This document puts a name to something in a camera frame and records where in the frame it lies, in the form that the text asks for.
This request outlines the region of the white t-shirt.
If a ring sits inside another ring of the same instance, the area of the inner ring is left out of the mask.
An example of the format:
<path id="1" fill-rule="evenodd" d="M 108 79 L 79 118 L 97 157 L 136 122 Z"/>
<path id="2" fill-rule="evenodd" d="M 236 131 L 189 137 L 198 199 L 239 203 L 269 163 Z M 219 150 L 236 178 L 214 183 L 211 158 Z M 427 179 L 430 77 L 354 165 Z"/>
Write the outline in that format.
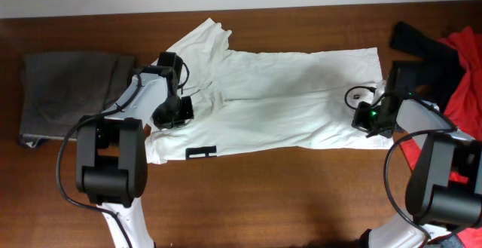
<path id="1" fill-rule="evenodd" d="M 271 148 L 387 149 L 392 140 L 352 127 L 353 107 L 383 80 L 374 47 L 315 53 L 250 53 L 229 47 L 230 32 L 206 20 L 171 51 L 188 65 L 184 93 L 194 119 L 146 139 L 151 164 L 183 160 L 190 148 L 217 156 Z"/>

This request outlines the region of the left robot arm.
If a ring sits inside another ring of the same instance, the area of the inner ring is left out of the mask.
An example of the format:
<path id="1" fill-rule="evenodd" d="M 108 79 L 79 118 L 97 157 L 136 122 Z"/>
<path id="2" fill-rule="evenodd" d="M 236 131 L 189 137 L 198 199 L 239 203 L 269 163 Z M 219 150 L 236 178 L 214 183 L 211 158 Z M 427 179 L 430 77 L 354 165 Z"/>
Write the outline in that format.
<path id="1" fill-rule="evenodd" d="M 77 127 L 76 186 L 105 217 L 116 247 L 153 247 L 142 210 L 148 180 L 144 129 L 185 126 L 193 119 L 190 97 L 178 92 L 189 78 L 183 59 L 162 52 L 137 72 L 108 109 Z"/>

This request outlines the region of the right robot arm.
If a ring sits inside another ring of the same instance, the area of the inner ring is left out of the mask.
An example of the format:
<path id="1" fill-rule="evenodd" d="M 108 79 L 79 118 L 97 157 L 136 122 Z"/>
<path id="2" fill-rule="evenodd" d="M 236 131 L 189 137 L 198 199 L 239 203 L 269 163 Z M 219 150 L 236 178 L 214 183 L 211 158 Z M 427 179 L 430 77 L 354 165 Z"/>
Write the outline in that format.
<path id="1" fill-rule="evenodd" d="M 365 231 L 357 241 L 360 247 L 461 247 L 457 234 L 481 227 L 481 143 L 416 92 L 435 78 L 430 69 L 396 63 L 384 92 L 355 107 L 352 127 L 369 137 L 406 133 L 389 149 L 383 165 L 383 183 L 396 214 L 385 225 Z M 400 208 L 389 186 L 389 162 L 396 147 L 409 139 L 421 152 Z"/>

